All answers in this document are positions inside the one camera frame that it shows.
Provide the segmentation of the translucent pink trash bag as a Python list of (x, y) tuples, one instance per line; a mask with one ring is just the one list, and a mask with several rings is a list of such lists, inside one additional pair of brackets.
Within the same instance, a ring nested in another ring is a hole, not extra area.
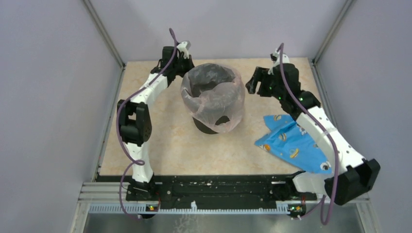
[[(196, 66), (184, 75), (180, 92), (190, 116), (218, 133), (232, 131), (243, 119), (245, 87), (241, 74), (231, 66)], [(230, 121), (216, 126), (222, 116)]]

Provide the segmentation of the black plastic trash bin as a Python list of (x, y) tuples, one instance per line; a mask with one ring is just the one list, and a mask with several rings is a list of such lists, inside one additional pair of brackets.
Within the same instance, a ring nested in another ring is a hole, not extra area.
[[(197, 120), (195, 118), (192, 118), (192, 119), (193, 119), (194, 125), (196, 126), (196, 128), (199, 131), (201, 131), (203, 133), (206, 133), (206, 134), (218, 134), (218, 132), (212, 130), (211, 128), (209, 128), (208, 126), (206, 126), (205, 124), (203, 124), (199, 120)], [(215, 122), (215, 125), (218, 126), (218, 125), (227, 123), (229, 121), (230, 121), (230, 119), (227, 116), (222, 116)]]

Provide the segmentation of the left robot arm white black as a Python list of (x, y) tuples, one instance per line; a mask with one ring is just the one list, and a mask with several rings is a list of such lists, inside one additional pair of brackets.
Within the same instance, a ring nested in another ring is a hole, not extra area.
[(143, 86), (117, 104), (116, 131), (120, 146), (132, 163), (131, 186), (146, 201), (153, 199), (156, 193), (148, 153), (148, 141), (152, 134), (149, 107), (176, 76), (183, 77), (194, 68), (189, 48), (189, 41), (165, 46), (161, 59), (152, 68)]

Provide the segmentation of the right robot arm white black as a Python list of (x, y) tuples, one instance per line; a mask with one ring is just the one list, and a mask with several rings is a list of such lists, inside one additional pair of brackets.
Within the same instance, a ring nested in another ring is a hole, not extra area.
[(331, 123), (319, 100), (301, 89), (299, 70), (291, 63), (272, 68), (256, 67), (245, 85), (248, 93), (275, 97), (281, 108), (302, 127), (324, 153), (332, 174), (316, 174), (304, 169), (285, 186), (285, 194), (298, 200), (304, 193), (327, 195), (344, 205), (372, 190), (381, 166), (357, 152)]

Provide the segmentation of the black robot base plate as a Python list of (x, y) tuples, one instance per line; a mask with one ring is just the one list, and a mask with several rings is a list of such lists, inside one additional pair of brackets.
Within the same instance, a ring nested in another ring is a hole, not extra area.
[(317, 200), (312, 193), (299, 193), (293, 175), (155, 175), (148, 183), (128, 178), (127, 201), (160, 202), (162, 210), (275, 209), (279, 201)]

